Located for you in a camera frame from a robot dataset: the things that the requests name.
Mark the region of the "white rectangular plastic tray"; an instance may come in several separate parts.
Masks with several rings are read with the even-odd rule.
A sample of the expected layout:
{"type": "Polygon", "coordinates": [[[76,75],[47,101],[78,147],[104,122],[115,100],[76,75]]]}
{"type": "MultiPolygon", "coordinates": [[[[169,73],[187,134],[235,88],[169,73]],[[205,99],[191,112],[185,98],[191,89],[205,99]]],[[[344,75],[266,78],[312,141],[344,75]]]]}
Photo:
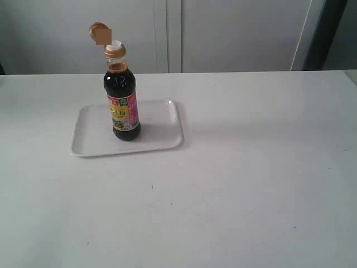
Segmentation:
{"type": "Polygon", "coordinates": [[[118,139],[112,129],[108,104],[83,107],[78,115],[70,152],[97,157],[173,149],[183,140],[176,103],[170,99],[138,102],[141,133],[132,141],[118,139]]]}

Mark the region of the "dark soy sauce bottle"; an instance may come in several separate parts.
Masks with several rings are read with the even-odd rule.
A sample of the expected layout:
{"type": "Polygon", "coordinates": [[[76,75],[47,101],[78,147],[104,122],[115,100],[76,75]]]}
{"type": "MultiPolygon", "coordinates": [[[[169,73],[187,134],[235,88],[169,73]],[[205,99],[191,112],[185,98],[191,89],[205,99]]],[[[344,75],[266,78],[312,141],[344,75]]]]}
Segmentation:
{"type": "Polygon", "coordinates": [[[136,79],[126,62],[126,48],[112,39],[112,29],[96,22],[89,28],[90,37],[103,45],[107,72],[103,79],[112,117],[113,132],[123,141],[132,141],[141,132],[136,96],[136,79]]]}

